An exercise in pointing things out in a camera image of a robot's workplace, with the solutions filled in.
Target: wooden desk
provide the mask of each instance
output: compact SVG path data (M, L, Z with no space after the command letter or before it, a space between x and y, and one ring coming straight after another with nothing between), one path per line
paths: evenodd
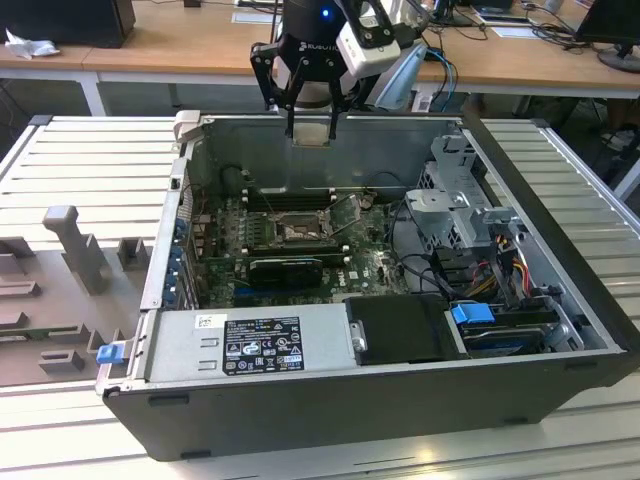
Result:
M268 41L269 25L232 23L231 5L203 4L185 9L181 2L134 1L136 26L121 49L62 47L60 56L31 61L0 49L0 77L75 80L92 114L105 115L100 82L155 82L255 85L249 48ZM586 10L567 0L561 14L569 18ZM478 35L475 29L465 29ZM500 38L487 29L488 41L473 41L447 29L447 58L458 68L458 91L515 95L636 98L638 75L601 64L594 52L575 55L539 39ZM437 37L427 32L437 45ZM442 66L425 63L418 89L433 91L443 80Z
M94 48L86 70L253 75L249 50L270 25L232 23L233 6L134 1L136 25L121 49Z

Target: power supply label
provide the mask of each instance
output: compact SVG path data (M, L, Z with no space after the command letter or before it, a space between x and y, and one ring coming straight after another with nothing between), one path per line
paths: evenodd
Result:
M227 375L304 370L299 317L228 320L224 324Z

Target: computer case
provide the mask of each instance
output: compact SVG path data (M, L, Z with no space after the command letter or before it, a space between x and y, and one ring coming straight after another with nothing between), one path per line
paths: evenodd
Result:
M136 17L131 0L21 0L0 3L0 31L29 40L120 48Z

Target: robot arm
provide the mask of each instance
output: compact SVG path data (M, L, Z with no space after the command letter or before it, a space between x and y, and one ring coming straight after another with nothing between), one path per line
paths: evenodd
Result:
M370 0L373 15L362 17L362 0L285 0L282 34L276 43L256 43L251 48L251 65L266 107L277 105L287 111L288 137L293 135L295 107L321 108L331 103L329 139L335 139L338 116L362 107L380 73L400 56L396 32L410 44L419 36L406 25L393 26L379 0ZM291 72L284 88L273 78L273 66L280 57ZM349 71L356 84L343 94L340 79ZM305 95L305 84L327 86L325 98Z

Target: circuit board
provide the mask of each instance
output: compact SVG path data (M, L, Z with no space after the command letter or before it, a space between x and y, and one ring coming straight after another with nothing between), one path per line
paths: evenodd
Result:
M385 243L383 205L360 208L360 196L339 198L326 210L252 212L228 199L215 216L215 255L203 257L209 307L337 303L349 296L408 291ZM254 262L321 260L322 279L305 288L256 289Z

